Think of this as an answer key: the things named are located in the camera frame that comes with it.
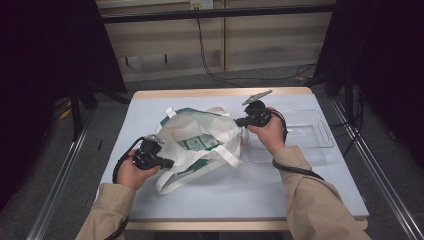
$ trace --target white table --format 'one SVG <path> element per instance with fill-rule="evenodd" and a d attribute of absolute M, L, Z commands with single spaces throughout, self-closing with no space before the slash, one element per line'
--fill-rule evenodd
<path fill-rule="evenodd" d="M 196 89 L 137 92 L 129 106 L 125 122 L 112 151 L 101 182 L 111 182 L 117 160 L 140 136 L 154 133 L 166 117 L 165 109 L 190 107 L 206 110 L 224 107 L 233 118 L 243 117 L 241 105 L 250 95 L 269 88 Z M 261 100 L 283 115 L 293 111 L 321 108 L 308 88 L 271 88 L 273 93 Z M 287 125 L 296 125 L 287 119 Z M 322 115 L 322 125 L 328 124 Z M 322 158 L 311 155 L 313 170 L 333 183 L 344 204 L 363 227 L 368 211 L 352 179 L 340 150 L 328 133 L 332 147 L 321 151 Z M 304 152 L 308 159 L 310 152 Z M 137 192 L 127 229 L 152 231 L 282 231 L 287 230 L 285 189 L 270 160 L 256 162 L 242 148 L 243 165 L 214 170 L 167 195 L 160 195 L 154 185 L 161 172 Z"/>

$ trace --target transparent tray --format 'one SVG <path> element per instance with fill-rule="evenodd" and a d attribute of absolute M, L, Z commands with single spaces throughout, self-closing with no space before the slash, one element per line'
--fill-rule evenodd
<path fill-rule="evenodd" d="M 296 110 L 283 113 L 286 119 L 286 146 L 297 145 L 310 162 L 324 161 L 334 147 L 334 141 L 321 112 L 316 110 Z M 252 162 L 271 161 L 272 156 L 259 141 L 256 134 L 248 130 L 242 135 L 243 151 Z"/>

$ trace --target beige sleeve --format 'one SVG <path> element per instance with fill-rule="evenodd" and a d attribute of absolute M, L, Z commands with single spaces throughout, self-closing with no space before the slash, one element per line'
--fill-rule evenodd
<path fill-rule="evenodd" d="M 105 239 L 114 233 L 128 217 L 135 197 L 132 188 L 103 183 L 99 196 L 76 239 Z M 124 239 L 123 234 L 117 239 Z"/>
<path fill-rule="evenodd" d="M 274 159 L 311 170 L 297 146 L 278 150 Z M 287 221 L 294 239 L 370 239 L 332 184 L 297 173 L 281 171 L 280 175 L 287 190 Z"/>

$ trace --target white plastic bag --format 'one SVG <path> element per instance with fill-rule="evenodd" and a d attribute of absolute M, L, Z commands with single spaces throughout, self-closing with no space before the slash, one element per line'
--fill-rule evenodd
<path fill-rule="evenodd" d="M 239 159 L 242 129 L 225 110 L 222 109 L 221 115 L 214 113 L 219 109 L 222 108 L 205 112 L 191 108 L 166 110 L 168 117 L 156 129 L 157 137 L 165 141 L 158 156 L 175 163 L 157 181 L 159 193 L 170 193 L 227 162 L 235 168 L 242 164 Z M 182 172 L 183 177 L 168 183 L 173 175 Z"/>

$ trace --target table edge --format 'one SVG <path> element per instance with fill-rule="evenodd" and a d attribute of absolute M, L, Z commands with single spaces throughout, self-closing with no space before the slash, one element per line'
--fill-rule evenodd
<path fill-rule="evenodd" d="M 368 227 L 366 218 L 355 219 L 362 229 Z M 263 221 L 130 221 L 127 230 L 141 231 L 287 231 L 289 225 L 286 220 L 263 220 Z"/>
<path fill-rule="evenodd" d="M 137 91 L 133 99 L 164 97 L 204 97 L 204 96 L 240 96 L 253 95 L 272 90 L 272 94 L 312 94 L 307 87 L 272 87 L 272 88 L 219 88 L 219 89 L 184 89 L 184 90 L 147 90 Z"/>

